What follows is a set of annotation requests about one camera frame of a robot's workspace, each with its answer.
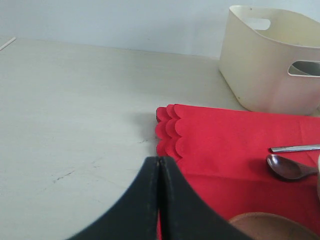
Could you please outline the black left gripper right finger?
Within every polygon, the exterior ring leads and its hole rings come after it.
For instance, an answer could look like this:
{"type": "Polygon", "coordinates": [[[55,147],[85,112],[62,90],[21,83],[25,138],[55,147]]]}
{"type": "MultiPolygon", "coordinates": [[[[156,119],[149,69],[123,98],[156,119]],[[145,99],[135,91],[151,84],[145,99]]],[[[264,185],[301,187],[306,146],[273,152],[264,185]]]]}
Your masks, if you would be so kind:
{"type": "Polygon", "coordinates": [[[249,240],[194,191],[171,157],[160,157],[158,206],[162,240],[249,240]]]}

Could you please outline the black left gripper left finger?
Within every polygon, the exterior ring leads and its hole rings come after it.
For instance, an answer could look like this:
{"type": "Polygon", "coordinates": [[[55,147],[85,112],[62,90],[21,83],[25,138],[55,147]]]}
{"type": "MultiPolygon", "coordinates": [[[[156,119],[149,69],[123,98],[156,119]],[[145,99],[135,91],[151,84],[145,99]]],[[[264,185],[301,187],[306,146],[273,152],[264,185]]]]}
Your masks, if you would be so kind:
{"type": "Polygon", "coordinates": [[[144,160],[117,202],[71,240],[155,240],[158,222],[159,158],[144,160]]]}

